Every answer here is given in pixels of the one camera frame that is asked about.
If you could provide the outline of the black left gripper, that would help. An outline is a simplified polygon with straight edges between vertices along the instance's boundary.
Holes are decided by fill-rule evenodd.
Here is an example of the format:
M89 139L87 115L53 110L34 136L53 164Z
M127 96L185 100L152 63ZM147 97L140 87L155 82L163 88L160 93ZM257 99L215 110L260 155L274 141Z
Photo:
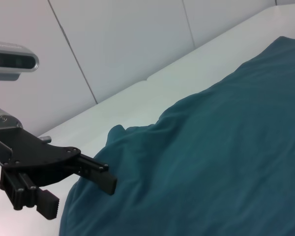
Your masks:
M3 168L0 188L15 210L36 207L46 219L55 219L59 198L38 186L47 186L71 175L65 166L74 160L77 175L97 184L108 195L115 193L117 178L110 174L108 164L81 154L76 147L46 144L22 128L0 128L0 166Z

